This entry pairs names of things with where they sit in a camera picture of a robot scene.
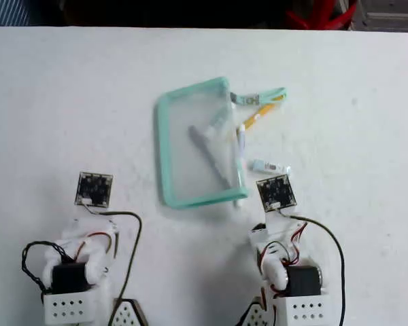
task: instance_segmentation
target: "red wire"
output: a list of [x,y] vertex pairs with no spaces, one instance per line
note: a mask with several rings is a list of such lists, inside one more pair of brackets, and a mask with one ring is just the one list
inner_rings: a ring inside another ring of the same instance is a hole
[[297,231],[294,232],[294,234],[290,237],[290,241],[293,244],[294,250],[296,251],[296,257],[291,260],[291,261],[284,261],[283,265],[285,266],[290,266],[290,265],[295,265],[299,262],[299,249],[298,247],[295,245],[294,241],[295,238],[298,237],[297,242],[301,241],[301,235],[302,232],[304,231],[304,229],[307,227],[307,222],[305,222]]

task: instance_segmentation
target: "small white object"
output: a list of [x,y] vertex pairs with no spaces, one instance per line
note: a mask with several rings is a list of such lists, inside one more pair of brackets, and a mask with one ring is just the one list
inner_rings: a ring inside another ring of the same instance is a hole
[[97,318],[97,289],[44,296],[47,325],[87,323]]
[[284,326],[329,326],[329,295],[308,295],[305,297],[278,297],[277,325]]
[[276,289],[283,291],[287,287],[288,275],[287,270],[281,262],[281,258],[284,257],[285,252],[279,244],[275,244],[275,250],[278,250],[276,254],[266,254],[262,262],[263,277],[271,284],[274,284]]
[[85,292],[48,294],[44,296],[44,319],[47,325],[90,323],[106,326],[114,298],[107,277]]
[[265,162],[264,160],[253,160],[251,169],[255,172],[270,173],[272,175],[290,175],[291,168],[280,164]]

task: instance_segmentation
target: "pen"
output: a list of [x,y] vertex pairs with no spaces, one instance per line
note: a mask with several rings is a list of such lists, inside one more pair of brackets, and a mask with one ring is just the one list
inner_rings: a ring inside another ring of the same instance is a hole
[[[286,95],[282,94],[282,95],[279,95],[273,98],[272,101],[281,101],[281,100],[284,100],[285,97]],[[255,123],[255,121],[257,121],[262,116],[264,116],[266,113],[268,113],[274,106],[275,106],[275,103],[269,103],[269,104],[263,105],[260,109],[258,109],[256,113],[254,113],[247,120],[245,120],[245,122],[243,123],[243,125],[245,126],[245,129],[248,129],[250,126],[252,126]]]

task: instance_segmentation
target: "black cable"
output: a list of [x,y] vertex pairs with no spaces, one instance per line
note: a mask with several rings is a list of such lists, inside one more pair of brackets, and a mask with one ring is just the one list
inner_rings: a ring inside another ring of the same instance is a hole
[[286,252],[287,259],[290,260],[290,254],[288,253],[287,248],[286,248],[280,241],[274,240],[274,241],[271,241],[269,244],[271,244],[271,243],[277,243],[277,244],[279,244],[279,245],[284,249],[284,251]]
[[38,287],[41,289],[41,299],[43,299],[44,294],[46,294],[48,292],[48,290],[46,289],[46,286],[42,283],[42,280],[39,277],[36,277],[35,275],[32,274],[32,272],[29,271],[29,269],[27,268],[26,265],[26,260],[27,260],[27,254],[29,253],[29,249],[32,246],[35,245],[43,245],[43,246],[50,246],[52,247],[54,250],[56,250],[58,252],[58,254],[61,256],[61,260],[63,264],[67,264],[67,263],[71,263],[74,261],[74,259],[72,259],[70,256],[67,255],[67,253],[65,252],[64,248],[62,248],[61,246],[59,246],[58,244],[54,243],[54,242],[50,242],[50,241],[33,241],[30,242],[23,250],[22,250],[22,254],[21,254],[21,269],[24,273],[26,273],[33,282],[35,282],[36,284],[38,284]]
[[325,225],[321,224],[320,222],[315,221],[314,219],[309,219],[306,217],[302,216],[296,216],[296,215],[284,215],[281,213],[283,216],[287,216],[291,219],[297,219],[299,221],[305,221],[305,222],[310,222],[312,224],[316,224],[317,226],[320,226],[322,229],[324,229],[328,234],[330,235],[331,238],[333,238],[335,244],[337,245],[337,249],[339,250],[340,254],[340,260],[341,260],[341,315],[340,315],[340,323],[339,326],[343,326],[343,321],[345,319],[345,311],[346,311],[346,294],[345,294],[345,258],[343,256],[343,250],[341,249],[340,243],[335,237],[335,235],[331,232],[330,229],[328,229]]
[[112,326],[112,323],[114,321],[114,317],[115,317],[115,312],[118,309],[118,307],[121,305],[121,300],[122,300],[122,296],[124,295],[125,289],[127,287],[127,283],[129,282],[129,276],[130,276],[130,271],[131,271],[131,266],[133,264],[133,259],[135,258],[135,254],[136,254],[136,248],[137,248],[137,243],[139,242],[139,238],[141,236],[141,231],[142,231],[142,219],[141,217],[133,212],[126,212],[126,211],[112,211],[112,212],[98,212],[98,211],[92,211],[90,210],[86,205],[85,208],[91,213],[91,214],[95,214],[95,215],[105,215],[105,216],[111,216],[111,215],[131,215],[134,218],[137,219],[137,221],[139,222],[139,229],[137,231],[137,235],[136,235],[136,240],[135,240],[135,246],[133,247],[133,251],[131,252],[131,256],[130,256],[130,261],[129,261],[129,266],[127,268],[127,273],[125,275],[125,279],[124,279],[124,284],[121,288],[121,292],[118,296],[118,299],[116,300],[114,309],[112,310],[112,314],[110,315],[110,319],[109,319],[109,323],[108,326]]

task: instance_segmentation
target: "white marker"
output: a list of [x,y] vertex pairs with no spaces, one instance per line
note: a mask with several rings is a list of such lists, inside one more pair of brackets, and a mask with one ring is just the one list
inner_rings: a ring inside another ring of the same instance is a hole
[[270,173],[272,175],[290,175],[290,167],[265,162],[263,160],[252,161],[251,170],[255,172]]

